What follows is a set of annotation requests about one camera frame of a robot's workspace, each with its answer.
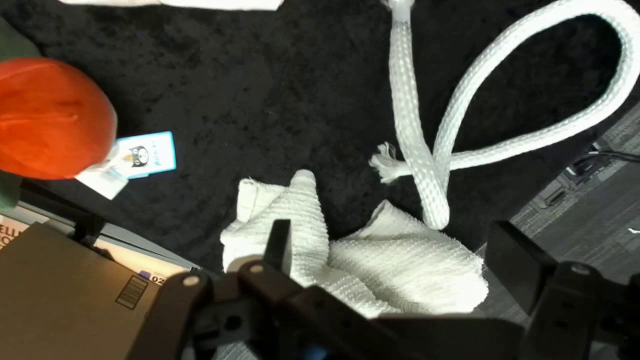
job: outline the black machine part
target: black machine part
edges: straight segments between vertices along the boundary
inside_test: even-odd
[[[279,268],[289,226],[275,222],[266,257],[237,274],[214,284],[203,272],[170,279],[138,338],[140,345],[154,340],[156,349],[130,357],[179,357],[187,343],[198,357],[211,357],[223,343],[245,341],[259,357],[284,360],[318,357],[318,351],[321,357],[363,360],[584,360],[594,340],[617,343],[620,357],[640,357],[640,277],[620,286],[584,263],[556,263],[510,223],[497,223],[489,265],[533,314],[529,330],[470,316],[367,320],[322,288],[299,286]],[[192,276],[198,286],[184,286]]]

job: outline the orange helmet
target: orange helmet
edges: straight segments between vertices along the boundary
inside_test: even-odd
[[[25,178],[75,178],[102,162],[117,112],[82,71],[57,59],[0,62],[0,169]]]

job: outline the black carpet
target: black carpet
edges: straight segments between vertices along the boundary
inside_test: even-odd
[[[542,4],[416,0],[431,137],[476,54]],[[377,144],[395,139],[391,17],[380,0],[289,0],[279,14],[2,0],[2,16],[46,56],[91,74],[118,108],[123,132],[176,133],[179,172],[135,179],[115,202],[78,181],[46,185],[206,268],[220,265],[218,234],[234,218],[237,183],[246,176],[284,183],[310,167],[333,238],[363,226],[384,197],[420,214],[413,179],[384,188],[367,163]],[[605,92],[617,62],[617,36],[597,17],[536,36],[483,85],[459,150],[575,113]],[[510,218],[617,115],[555,147],[456,172],[448,234],[476,246],[493,220]]]

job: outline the dark floor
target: dark floor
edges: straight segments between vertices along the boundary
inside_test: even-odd
[[[542,4],[416,0],[416,68],[431,137],[472,57]],[[380,0],[289,0],[280,14],[2,0],[2,16],[46,56],[96,78],[121,112],[123,132],[176,133],[179,172],[135,179],[115,202],[76,181],[48,185],[206,268],[220,265],[217,238],[234,218],[245,176],[286,181],[299,167],[314,169],[335,238],[363,226],[383,197],[418,214],[411,179],[384,188],[367,165],[377,144],[395,139]],[[575,113],[605,92],[617,59],[615,32],[597,17],[536,36],[483,85],[459,147]],[[510,218],[594,135],[456,172],[448,234],[475,246],[493,220]]]

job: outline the white rope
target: white rope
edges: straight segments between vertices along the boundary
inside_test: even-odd
[[[640,16],[622,0],[558,0],[507,27],[470,66],[461,79],[447,108],[437,133],[435,154],[431,151],[420,124],[418,89],[413,63],[411,9],[414,0],[387,0],[395,16],[391,34],[391,84],[395,122],[400,150],[407,162],[391,154],[383,144],[371,163],[380,172],[383,181],[399,176],[414,176],[420,192],[425,222],[442,229],[451,222],[447,188],[451,169],[484,165],[525,151],[533,151],[566,139],[586,127],[597,125],[615,113],[632,92],[640,74]],[[476,89],[487,75],[530,36],[548,29],[571,17],[594,14],[613,23],[620,39],[619,70],[599,101],[582,112],[525,135],[498,142],[472,151],[453,151],[455,142]]]

